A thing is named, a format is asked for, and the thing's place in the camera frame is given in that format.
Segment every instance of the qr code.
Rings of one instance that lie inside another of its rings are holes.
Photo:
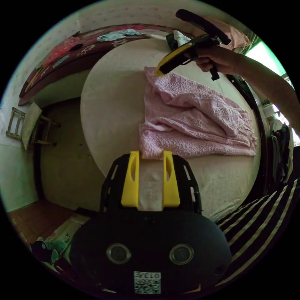
[[[160,294],[161,274],[134,272],[134,290],[137,294]]]

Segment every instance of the black and white striped shirt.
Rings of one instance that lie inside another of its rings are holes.
[[[232,262],[217,289],[247,273],[268,253],[287,227],[299,198],[300,179],[297,179],[216,221],[232,253]]]

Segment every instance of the yellow clamp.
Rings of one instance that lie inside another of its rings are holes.
[[[139,153],[131,151],[124,187],[121,199],[121,204],[124,207],[138,207],[138,183],[139,183]]]
[[[178,207],[180,204],[178,185],[171,151],[163,152],[163,188],[162,209],[164,207]]]

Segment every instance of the pillow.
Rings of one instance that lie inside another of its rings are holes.
[[[249,38],[235,27],[212,17],[203,18],[218,27],[231,39],[231,43],[229,45],[221,44],[221,47],[234,50],[236,48],[249,46],[251,44]],[[200,35],[206,34],[206,32],[196,26],[193,26],[192,34],[195,37],[198,37]]]

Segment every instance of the white cloth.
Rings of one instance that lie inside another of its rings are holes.
[[[174,30],[174,39],[177,41],[178,47],[188,43],[191,39],[183,35],[180,31]]]
[[[27,110],[21,130],[21,139],[25,150],[28,148],[31,134],[41,114],[42,110],[35,104],[35,102],[33,102],[30,108]]]

